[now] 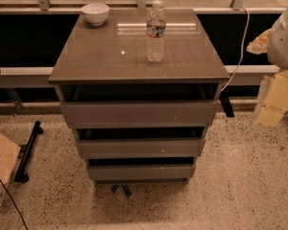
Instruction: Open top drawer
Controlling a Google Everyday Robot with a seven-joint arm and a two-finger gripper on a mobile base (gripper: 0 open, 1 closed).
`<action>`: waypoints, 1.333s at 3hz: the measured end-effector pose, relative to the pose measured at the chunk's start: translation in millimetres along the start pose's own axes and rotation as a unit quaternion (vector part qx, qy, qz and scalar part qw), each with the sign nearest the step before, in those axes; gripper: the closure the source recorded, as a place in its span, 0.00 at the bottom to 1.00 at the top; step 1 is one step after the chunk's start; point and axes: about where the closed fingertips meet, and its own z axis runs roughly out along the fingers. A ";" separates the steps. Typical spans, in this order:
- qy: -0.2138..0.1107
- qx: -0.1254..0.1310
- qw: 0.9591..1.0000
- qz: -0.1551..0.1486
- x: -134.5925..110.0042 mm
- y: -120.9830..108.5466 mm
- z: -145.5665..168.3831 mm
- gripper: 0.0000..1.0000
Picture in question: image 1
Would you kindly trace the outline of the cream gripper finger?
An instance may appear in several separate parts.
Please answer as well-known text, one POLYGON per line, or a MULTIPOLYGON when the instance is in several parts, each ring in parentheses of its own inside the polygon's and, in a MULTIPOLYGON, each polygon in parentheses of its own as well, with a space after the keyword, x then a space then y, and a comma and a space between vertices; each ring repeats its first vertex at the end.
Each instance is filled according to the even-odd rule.
POLYGON ((256 37, 247 46, 247 51, 255 55, 266 54, 268 52, 270 32, 271 30, 268 29, 262 34, 260 34, 258 37, 256 37))

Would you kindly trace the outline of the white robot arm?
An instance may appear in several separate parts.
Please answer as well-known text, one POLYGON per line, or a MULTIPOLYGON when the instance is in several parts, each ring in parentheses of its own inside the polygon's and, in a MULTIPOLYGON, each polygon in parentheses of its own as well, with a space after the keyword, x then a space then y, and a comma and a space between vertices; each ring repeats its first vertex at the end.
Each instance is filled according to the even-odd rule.
POLYGON ((252 129, 266 132, 288 112, 288 8, 271 29, 248 45, 247 51, 266 53, 268 61, 279 68, 272 77, 263 77, 253 113, 252 129))

